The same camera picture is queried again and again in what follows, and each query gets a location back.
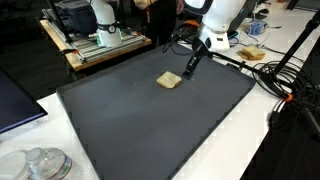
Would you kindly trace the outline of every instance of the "white tabletop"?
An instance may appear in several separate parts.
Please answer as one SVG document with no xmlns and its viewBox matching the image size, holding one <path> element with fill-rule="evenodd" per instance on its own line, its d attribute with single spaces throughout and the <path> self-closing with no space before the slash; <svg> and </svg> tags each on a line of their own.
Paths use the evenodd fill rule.
<svg viewBox="0 0 320 180">
<path fill-rule="evenodd" d="M 281 8 L 283 4 L 278 3 L 274 3 L 272 6 L 271 14 L 265 20 L 271 26 L 282 26 L 282 28 L 272 29 L 270 38 L 265 44 L 269 48 L 286 52 L 304 30 L 314 13 L 302 10 L 286 11 Z M 298 50 L 296 56 L 306 59 L 319 34 L 318 28 Z M 263 40 L 264 35 L 266 34 L 259 36 L 258 39 Z M 250 42 L 255 43 L 248 38 L 243 43 Z M 236 54 L 241 48 L 241 45 L 237 45 L 224 54 L 242 61 Z M 262 61 L 249 62 L 248 64 L 253 66 L 256 63 L 279 60 L 282 57 L 275 53 L 265 52 L 267 55 Z M 269 113 L 278 101 L 278 98 L 269 95 L 256 85 L 200 146 L 174 179 L 239 179 L 268 132 Z M 1 134 L 0 157 L 17 150 L 56 147 L 62 149 L 83 167 L 83 179 L 98 179 L 57 95 L 53 94 L 43 98 L 39 100 L 39 103 L 49 115 Z"/>
</svg>

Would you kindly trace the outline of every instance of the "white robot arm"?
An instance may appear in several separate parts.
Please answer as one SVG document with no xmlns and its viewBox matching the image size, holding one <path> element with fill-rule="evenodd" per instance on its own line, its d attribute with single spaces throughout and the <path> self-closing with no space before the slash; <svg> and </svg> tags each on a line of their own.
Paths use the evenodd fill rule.
<svg viewBox="0 0 320 180">
<path fill-rule="evenodd" d="M 245 2 L 246 0 L 185 0 L 187 9 L 203 15 L 198 38 L 210 52 L 230 48 L 227 31 Z"/>
<path fill-rule="evenodd" d="M 230 48 L 227 31 L 245 2 L 246 0 L 185 0 L 186 9 L 203 15 L 203 18 L 192 43 L 194 54 L 183 73 L 184 78 L 192 77 L 202 56 Z"/>
<path fill-rule="evenodd" d="M 104 0 L 87 0 L 97 18 L 97 41 L 100 47 L 114 47 L 122 42 L 112 7 Z"/>
</svg>

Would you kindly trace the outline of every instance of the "dark gray tray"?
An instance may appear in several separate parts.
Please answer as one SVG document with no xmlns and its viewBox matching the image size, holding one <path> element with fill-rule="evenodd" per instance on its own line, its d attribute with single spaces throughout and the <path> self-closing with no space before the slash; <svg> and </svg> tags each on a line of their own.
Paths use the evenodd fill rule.
<svg viewBox="0 0 320 180">
<path fill-rule="evenodd" d="M 189 58 L 158 48 L 57 90 L 101 179 L 172 178 L 255 84 L 209 58 L 175 89 L 156 83 Z"/>
</svg>

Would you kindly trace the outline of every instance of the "toast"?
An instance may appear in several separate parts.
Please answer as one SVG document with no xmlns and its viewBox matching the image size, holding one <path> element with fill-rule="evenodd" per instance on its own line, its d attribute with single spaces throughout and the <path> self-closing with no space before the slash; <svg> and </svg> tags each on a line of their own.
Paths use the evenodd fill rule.
<svg viewBox="0 0 320 180">
<path fill-rule="evenodd" d="M 157 79 L 157 83 L 165 88 L 174 88 L 182 81 L 181 77 L 167 71 Z"/>
<path fill-rule="evenodd" d="M 256 46 L 248 46 L 242 48 L 242 51 L 239 51 L 238 54 L 246 60 L 261 60 L 265 56 L 265 52 Z"/>
</svg>

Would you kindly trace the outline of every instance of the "electronic device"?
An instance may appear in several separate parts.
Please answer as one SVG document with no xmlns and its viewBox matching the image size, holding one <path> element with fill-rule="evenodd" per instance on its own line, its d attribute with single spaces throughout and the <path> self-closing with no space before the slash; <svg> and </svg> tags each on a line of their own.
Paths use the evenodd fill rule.
<svg viewBox="0 0 320 180">
<path fill-rule="evenodd" d="M 48 113 L 0 65 L 0 134 Z"/>
</svg>

